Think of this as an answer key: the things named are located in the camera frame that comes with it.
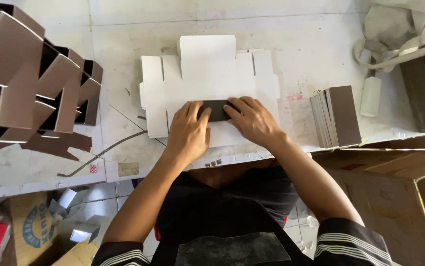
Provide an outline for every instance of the person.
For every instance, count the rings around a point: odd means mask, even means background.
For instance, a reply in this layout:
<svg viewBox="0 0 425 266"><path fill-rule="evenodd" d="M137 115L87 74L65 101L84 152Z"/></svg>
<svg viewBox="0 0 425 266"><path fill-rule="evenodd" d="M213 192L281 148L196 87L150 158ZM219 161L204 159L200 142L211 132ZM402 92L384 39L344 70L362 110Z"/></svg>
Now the person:
<svg viewBox="0 0 425 266"><path fill-rule="evenodd" d="M275 162L226 171L226 182L217 172L182 173L209 149L214 133L207 128L210 108L197 119L203 103L186 103L174 115L165 151L114 217L92 265L148 265L142 243L154 226L159 245L151 265L391 265L382 236L364 226L339 185L270 112L251 97L229 102L238 111L224 106L228 121ZM320 224L314 260L283 230L298 195Z"/></svg>

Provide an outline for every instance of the white worktable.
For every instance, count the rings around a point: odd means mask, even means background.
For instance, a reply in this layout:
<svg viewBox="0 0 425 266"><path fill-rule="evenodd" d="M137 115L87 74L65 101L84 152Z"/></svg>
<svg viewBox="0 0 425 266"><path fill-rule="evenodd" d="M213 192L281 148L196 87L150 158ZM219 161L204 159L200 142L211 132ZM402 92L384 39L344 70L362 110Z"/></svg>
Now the white worktable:
<svg viewBox="0 0 425 266"><path fill-rule="evenodd" d="M0 197L70 185L140 178L153 167L166 139L146 134L130 139L98 159L97 174L89 167L72 178L81 164L117 141L147 129L140 107L140 56L176 53L182 35L233 34L237 50L271 50L279 76L280 121L305 152L322 150L316 136L309 95L317 89L351 85L363 142L422 135L414 120L396 68L377 74L382 82L379 115L360 116L363 80L367 71L351 56L353 43L363 37L361 21L367 1L354 0L4 0L19 6L46 29L56 45L94 59L104 69L96 127L76 126L93 137L91 153L72 149L80 162L13 145L0 150ZM268 158L254 144L210 149L189 167L220 160L229 164ZM117 163L138 163L138 175L119 177Z"/></svg>

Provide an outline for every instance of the black shirt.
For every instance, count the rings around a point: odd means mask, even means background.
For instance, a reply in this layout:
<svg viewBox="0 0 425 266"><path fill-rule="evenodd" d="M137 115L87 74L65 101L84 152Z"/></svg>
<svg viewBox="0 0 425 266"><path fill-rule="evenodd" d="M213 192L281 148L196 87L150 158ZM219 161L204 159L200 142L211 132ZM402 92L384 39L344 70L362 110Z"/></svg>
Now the black shirt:
<svg viewBox="0 0 425 266"><path fill-rule="evenodd" d="M148 265L142 250L138 242L105 243L92 266ZM163 232L150 264L391 266L392 261L382 236L343 218L320 224L313 261L260 204L218 197L196 202L174 221Z"/></svg>

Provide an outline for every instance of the black cable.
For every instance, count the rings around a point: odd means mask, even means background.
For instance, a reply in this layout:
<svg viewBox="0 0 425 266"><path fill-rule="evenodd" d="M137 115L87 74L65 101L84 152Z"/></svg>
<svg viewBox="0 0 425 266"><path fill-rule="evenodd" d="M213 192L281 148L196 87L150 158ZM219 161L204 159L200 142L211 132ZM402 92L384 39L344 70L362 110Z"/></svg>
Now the black cable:
<svg viewBox="0 0 425 266"><path fill-rule="evenodd" d="M73 175L75 175L76 173L78 173L79 171L81 171L81 169L83 169L85 166L87 166L88 164L92 163L94 160L96 160L97 158L99 158L101 155L103 155L104 153L108 152L110 149L114 148L115 146L121 144L124 141L127 141L127 140L129 140L129 139L131 139L133 137L136 137L136 136L139 136L139 135L142 135L142 134L145 134L145 133L147 133L146 130L144 130L142 132L139 132L139 133L136 133L136 134L134 134L132 136L128 136L125 139L122 139L122 140L120 140L120 141L112 144L109 148L103 150L100 154L97 154L93 159L89 160L87 163L83 164L80 168L76 169L73 173L71 173L69 175L64 175L64 174L56 174L56 175L58 177L70 178Z"/></svg>

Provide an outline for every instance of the printed logo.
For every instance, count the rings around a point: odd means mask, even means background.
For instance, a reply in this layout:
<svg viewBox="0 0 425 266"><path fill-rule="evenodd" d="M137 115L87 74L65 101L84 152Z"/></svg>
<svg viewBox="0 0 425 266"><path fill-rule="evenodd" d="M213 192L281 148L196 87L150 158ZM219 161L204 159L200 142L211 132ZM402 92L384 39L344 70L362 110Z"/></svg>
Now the printed logo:
<svg viewBox="0 0 425 266"><path fill-rule="evenodd" d="M47 205L40 204L38 207L34 206L25 218L22 236L28 245L39 249L41 245L52 239L54 229L55 213L51 212Z"/></svg>

